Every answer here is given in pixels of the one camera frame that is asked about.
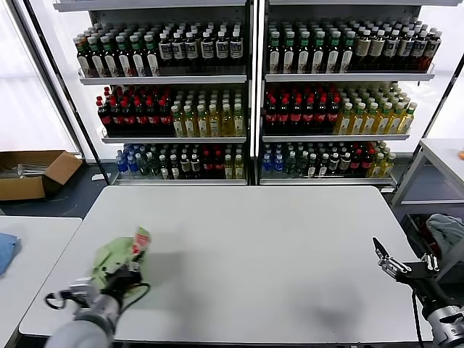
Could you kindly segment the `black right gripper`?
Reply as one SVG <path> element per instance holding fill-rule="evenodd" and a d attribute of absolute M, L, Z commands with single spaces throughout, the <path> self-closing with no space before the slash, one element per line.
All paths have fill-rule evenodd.
<path fill-rule="evenodd" d="M 421 261 L 406 262 L 394 259 L 383 244 L 373 237 L 378 266 L 396 282 L 408 285 L 418 296 L 437 296 L 439 287 L 435 280 L 435 272 L 439 271 L 438 259 L 433 254 L 424 254 Z"/>

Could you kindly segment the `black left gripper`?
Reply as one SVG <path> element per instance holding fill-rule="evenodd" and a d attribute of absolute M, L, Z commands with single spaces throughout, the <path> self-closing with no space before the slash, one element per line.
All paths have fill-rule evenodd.
<path fill-rule="evenodd" d="M 106 276 L 107 290 L 129 290 L 141 282 L 141 269 L 139 263 L 129 263 L 128 268 L 102 267 L 101 272 Z"/>

